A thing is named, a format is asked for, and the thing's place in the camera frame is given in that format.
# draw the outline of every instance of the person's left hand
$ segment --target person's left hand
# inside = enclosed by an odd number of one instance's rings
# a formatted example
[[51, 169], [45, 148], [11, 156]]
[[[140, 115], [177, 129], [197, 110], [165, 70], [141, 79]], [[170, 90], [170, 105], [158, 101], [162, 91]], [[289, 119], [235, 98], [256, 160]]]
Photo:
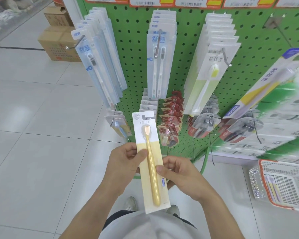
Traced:
[[120, 196], [133, 179], [137, 167], [147, 157], [147, 149], [137, 152], [129, 142], [112, 150], [102, 183]]

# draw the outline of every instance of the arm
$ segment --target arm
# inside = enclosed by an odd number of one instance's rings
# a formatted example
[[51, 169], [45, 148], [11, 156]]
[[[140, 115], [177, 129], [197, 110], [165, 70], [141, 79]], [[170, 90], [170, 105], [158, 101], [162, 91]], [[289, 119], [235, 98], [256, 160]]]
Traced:
[[113, 204], [131, 182], [138, 165], [146, 156], [147, 150], [137, 152], [135, 143], [126, 143], [113, 149], [100, 186], [76, 214], [60, 239], [99, 238]]
[[157, 173], [173, 181], [177, 187], [203, 207], [212, 239], [244, 239], [234, 217], [222, 198], [186, 158], [167, 156]]

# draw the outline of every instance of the green pegboard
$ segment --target green pegboard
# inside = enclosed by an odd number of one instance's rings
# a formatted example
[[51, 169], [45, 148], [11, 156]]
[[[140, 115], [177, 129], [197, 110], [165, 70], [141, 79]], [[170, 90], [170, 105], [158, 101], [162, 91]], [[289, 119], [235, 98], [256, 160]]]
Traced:
[[[146, 32], [152, 17], [153, 7], [129, 7], [128, 5], [87, 3], [78, 0], [83, 15], [93, 7], [105, 7], [112, 26], [116, 44], [128, 88], [123, 92], [119, 103], [130, 126], [132, 112], [137, 112], [142, 98], [143, 88], [147, 87]], [[212, 10], [171, 8], [177, 11], [177, 42], [167, 96], [181, 90], [195, 52], [205, 16]], [[215, 89], [219, 100], [219, 116], [222, 117], [270, 66], [289, 48], [280, 32], [263, 28], [263, 25], [274, 15], [286, 14], [279, 25], [294, 47], [299, 47], [299, 8], [280, 9], [220, 9], [215, 13], [232, 14], [233, 24], [242, 43], [232, 67], [228, 68]], [[159, 114], [163, 100], [159, 101]], [[218, 135], [211, 132], [211, 141]], [[164, 155], [177, 155], [199, 159], [209, 146], [209, 137], [193, 139], [187, 135], [187, 116], [184, 116], [183, 127], [179, 133], [180, 143], [173, 148], [161, 147]]]

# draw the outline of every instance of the shopping basket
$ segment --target shopping basket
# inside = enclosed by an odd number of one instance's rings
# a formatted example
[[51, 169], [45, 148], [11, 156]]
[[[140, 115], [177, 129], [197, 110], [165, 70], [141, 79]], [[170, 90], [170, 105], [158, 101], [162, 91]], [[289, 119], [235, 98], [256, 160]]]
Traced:
[[299, 211], [299, 164], [260, 159], [249, 177], [256, 199]]

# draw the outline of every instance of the shoe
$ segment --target shoe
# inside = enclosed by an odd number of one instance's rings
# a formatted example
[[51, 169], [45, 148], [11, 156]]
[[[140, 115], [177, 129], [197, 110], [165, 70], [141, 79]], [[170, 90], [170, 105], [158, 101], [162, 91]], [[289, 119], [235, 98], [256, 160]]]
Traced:
[[171, 207], [167, 209], [166, 213], [170, 215], [176, 214], [180, 217], [179, 209], [176, 205], [171, 205]]
[[124, 208], [127, 211], [137, 211], [136, 199], [134, 197], [129, 197], [124, 204]]

